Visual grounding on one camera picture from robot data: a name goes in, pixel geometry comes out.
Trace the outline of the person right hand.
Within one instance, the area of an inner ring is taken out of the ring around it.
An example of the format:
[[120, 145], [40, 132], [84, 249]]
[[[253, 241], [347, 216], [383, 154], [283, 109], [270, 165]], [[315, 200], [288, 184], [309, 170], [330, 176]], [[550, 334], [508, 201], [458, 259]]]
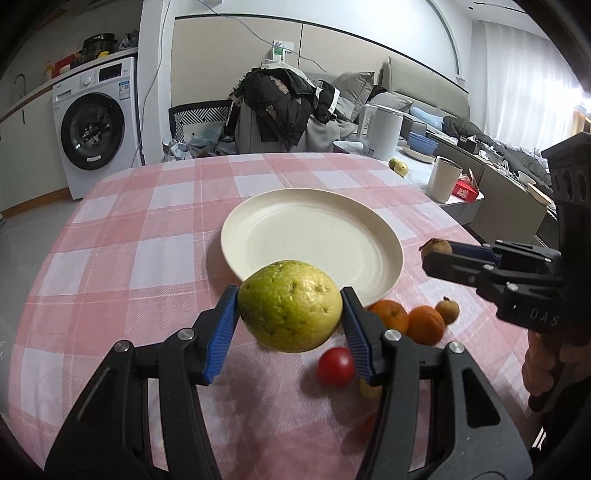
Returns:
[[538, 397], [553, 387], [552, 370], [558, 363], [574, 367], [572, 383], [585, 380], [590, 376], [590, 344], [575, 346], [564, 343], [556, 351], [546, 345], [541, 334], [529, 331], [522, 377], [526, 390], [532, 396]]

